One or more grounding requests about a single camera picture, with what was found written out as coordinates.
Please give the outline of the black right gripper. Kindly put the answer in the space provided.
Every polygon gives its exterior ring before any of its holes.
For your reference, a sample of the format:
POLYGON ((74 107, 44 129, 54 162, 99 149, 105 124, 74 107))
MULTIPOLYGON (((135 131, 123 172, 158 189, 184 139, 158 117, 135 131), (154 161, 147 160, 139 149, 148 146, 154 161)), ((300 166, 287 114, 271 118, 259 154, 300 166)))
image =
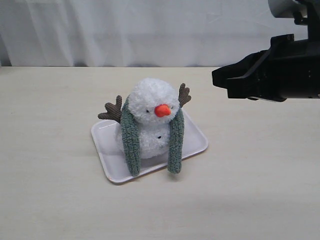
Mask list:
POLYGON ((266 53, 251 53, 242 60, 213 70, 212 84, 227 89, 229 99, 320 98, 320 37, 295 40, 293 34, 270 39, 267 57, 256 74, 246 74, 266 53))

